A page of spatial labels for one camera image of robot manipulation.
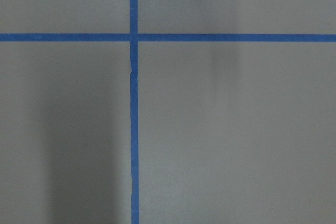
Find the brown paper table cover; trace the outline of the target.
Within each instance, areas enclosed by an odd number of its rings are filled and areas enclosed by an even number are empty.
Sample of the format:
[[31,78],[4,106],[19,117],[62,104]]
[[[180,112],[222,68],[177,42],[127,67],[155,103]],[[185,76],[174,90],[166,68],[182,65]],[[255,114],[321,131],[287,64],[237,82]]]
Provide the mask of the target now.
[[[335,33],[335,0],[138,0],[141,33]],[[130,223],[128,42],[1,43],[1,223]],[[335,44],[139,43],[141,223],[335,223]]]

